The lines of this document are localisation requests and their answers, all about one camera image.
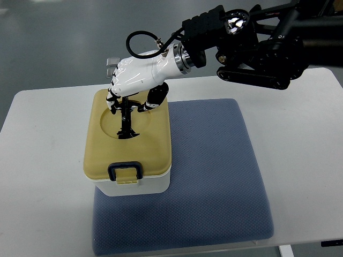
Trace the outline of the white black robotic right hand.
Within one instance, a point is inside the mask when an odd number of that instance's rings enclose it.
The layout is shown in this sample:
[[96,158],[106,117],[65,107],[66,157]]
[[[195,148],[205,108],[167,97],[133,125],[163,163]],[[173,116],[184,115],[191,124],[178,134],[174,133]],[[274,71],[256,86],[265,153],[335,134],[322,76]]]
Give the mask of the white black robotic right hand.
[[164,101],[168,94],[167,79],[179,78],[191,71],[194,66],[189,54],[181,43],[172,43],[165,54],[156,57],[123,59],[113,72],[111,86],[106,97],[112,114],[121,110],[118,99],[148,91],[147,100],[137,108],[144,112],[152,110]]

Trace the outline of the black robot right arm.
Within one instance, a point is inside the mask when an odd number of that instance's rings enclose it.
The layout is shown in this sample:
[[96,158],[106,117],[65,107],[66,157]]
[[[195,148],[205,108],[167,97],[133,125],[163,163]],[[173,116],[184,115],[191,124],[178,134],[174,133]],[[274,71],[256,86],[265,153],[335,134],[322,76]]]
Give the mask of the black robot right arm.
[[284,90],[311,65],[342,66],[342,1],[291,1],[250,11],[222,6],[185,20],[181,43],[197,68],[216,48],[217,76]]

